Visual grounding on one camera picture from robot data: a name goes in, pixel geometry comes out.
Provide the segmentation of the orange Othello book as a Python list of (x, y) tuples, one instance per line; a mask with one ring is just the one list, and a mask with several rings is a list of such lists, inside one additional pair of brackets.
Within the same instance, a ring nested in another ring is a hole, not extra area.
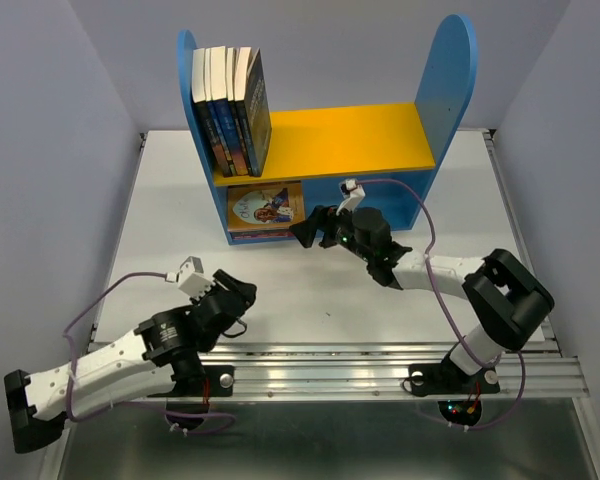
[(305, 219), (301, 182), (259, 183), (227, 190), (231, 232), (288, 228)]

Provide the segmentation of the Nineteen Eighty-Four blue book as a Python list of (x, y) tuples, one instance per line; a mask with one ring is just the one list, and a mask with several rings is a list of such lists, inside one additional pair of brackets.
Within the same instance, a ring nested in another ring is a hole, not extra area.
[(272, 124), (261, 52), (258, 48), (251, 48), (253, 53), (247, 83), (246, 111), (253, 142), (253, 176), (261, 177), (269, 151)]

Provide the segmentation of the Three Days to See book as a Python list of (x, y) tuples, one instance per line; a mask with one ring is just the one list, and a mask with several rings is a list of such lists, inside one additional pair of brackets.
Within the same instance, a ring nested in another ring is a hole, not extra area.
[(247, 83), (253, 51), (251, 47), (236, 47), (233, 49), (233, 53), (232, 86), (236, 122), (247, 173), (249, 176), (253, 176), (253, 142), (246, 111)]

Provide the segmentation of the yellow teal paperback book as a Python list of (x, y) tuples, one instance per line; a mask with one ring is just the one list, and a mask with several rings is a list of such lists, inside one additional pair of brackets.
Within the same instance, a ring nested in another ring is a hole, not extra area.
[(231, 237), (237, 239), (258, 239), (258, 238), (287, 238), (292, 237), (288, 230), (256, 230), (244, 232), (232, 232)]

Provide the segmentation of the dark door cover book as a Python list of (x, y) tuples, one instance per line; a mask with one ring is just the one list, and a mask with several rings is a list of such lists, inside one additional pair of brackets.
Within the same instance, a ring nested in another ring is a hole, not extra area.
[(291, 228), (283, 227), (283, 228), (273, 228), (273, 229), (244, 229), (244, 230), (233, 230), (230, 231), (230, 234), (233, 237), (257, 237), (257, 236), (290, 236)]

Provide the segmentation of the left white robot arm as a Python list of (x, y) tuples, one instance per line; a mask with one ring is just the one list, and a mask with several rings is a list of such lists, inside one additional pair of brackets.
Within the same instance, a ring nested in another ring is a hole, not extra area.
[(206, 278), (191, 261), (156, 278), (184, 293), (187, 304), (152, 315), (106, 347), (78, 356), (69, 329), (62, 333), (69, 361), (37, 373), (14, 370), (4, 378), (13, 447), (18, 454), (60, 439), (68, 422), (80, 423), (119, 405), (137, 407), (152, 395), (228, 395), (221, 378), (232, 368), (206, 370), (201, 355), (230, 335), (256, 301), (255, 285), (223, 270)]

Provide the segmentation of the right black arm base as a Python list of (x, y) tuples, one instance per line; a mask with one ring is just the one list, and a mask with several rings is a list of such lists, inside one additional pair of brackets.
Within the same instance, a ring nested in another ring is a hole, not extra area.
[(440, 363), (416, 363), (408, 367), (401, 389), (418, 398), (440, 396), (440, 420), (447, 426), (469, 430), (482, 416), (482, 397), (501, 391), (494, 369), (480, 368), (467, 375), (447, 358)]

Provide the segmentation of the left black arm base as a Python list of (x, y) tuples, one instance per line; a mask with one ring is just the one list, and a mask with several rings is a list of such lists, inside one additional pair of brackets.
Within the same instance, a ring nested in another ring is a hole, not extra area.
[(178, 379), (166, 394), (164, 419), (170, 430), (188, 437), (218, 434), (232, 427), (235, 416), (213, 411), (211, 400), (231, 397), (234, 383), (235, 367), (228, 363), (200, 364), (193, 377)]

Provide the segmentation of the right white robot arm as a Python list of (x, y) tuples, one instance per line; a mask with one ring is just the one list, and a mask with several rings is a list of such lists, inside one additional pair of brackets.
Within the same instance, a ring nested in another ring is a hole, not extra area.
[(320, 236), (322, 248), (348, 250), (383, 287), (429, 290), (438, 301), (453, 296), (471, 305), (477, 326), (460, 335), (440, 363), (411, 368), (408, 380), (416, 395), (460, 392), (493, 369), (501, 354), (520, 351), (555, 307), (553, 296), (511, 252), (495, 249), (469, 258), (421, 252), (395, 241), (375, 208), (318, 206), (290, 231), (305, 248)]

